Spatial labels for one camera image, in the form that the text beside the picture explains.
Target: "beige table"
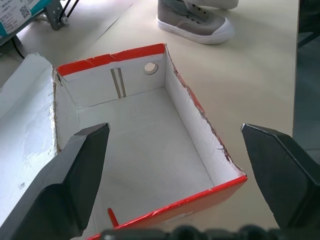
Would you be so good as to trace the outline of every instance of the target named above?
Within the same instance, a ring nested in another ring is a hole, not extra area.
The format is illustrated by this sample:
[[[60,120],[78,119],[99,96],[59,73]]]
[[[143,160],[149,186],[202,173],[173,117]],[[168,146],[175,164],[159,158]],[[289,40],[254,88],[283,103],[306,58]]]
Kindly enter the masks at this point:
[[[157,1],[136,2],[81,58],[167,43],[171,57],[198,97],[247,183],[218,207],[164,224],[236,230],[245,224],[277,226],[256,184],[240,132],[251,123],[292,134],[298,0],[240,0],[227,16],[236,37],[200,45],[156,25]]]

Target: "gray sneaker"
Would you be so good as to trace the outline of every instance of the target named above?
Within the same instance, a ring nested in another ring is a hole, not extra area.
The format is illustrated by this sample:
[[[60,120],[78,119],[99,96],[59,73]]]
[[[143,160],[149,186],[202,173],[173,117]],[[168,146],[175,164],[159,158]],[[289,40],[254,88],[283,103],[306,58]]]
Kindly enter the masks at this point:
[[[187,0],[189,3],[198,6],[207,6],[217,9],[234,9],[238,6],[239,0]]]
[[[230,22],[213,12],[183,0],[158,0],[160,29],[200,44],[220,44],[235,35]]]

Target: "shoebox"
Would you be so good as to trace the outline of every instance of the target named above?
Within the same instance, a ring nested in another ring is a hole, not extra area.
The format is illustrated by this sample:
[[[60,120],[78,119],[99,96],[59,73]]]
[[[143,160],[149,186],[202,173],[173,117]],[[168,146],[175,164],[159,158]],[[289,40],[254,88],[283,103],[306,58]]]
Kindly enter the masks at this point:
[[[0,39],[11,34],[51,0],[2,0],[0,2]]]
[[[0,93],[0,224],[70,137],[101,123],[110,133],[85,236],[182,218],[247,180],[165,44],[58,68],[33,53]]]

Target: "white rubber sole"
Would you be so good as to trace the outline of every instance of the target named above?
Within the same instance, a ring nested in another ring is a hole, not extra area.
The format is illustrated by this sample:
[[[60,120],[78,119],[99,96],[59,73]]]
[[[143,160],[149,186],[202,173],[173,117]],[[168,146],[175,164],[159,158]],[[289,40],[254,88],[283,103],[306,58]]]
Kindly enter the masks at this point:
[[[238,6],[239,0],[188,0],[198,6],[207,6],[217,9],[234,9]]]
[[[212,45],[212,44],[221,44],[229,39],[232,39],[235,36],[235,30],[232,27],[228,19],[225,19],[224,24],[215,31],[212,35],[202,36],[197,35],[176,26],[172,26],[158,19],[156,16],[157,25],[160,29],[167,31],[169,33],[180,35],[186,39],[197,42],[199,44]]]

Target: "qr code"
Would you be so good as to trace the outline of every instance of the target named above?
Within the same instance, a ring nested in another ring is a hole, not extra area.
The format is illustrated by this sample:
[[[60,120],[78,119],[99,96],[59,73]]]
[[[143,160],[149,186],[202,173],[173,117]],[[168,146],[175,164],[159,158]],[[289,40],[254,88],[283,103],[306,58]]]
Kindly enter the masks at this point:
[[[22,14],[24,19],[30,15],[29,9],[27,8],[26,5],[20,8],[20,13]]]

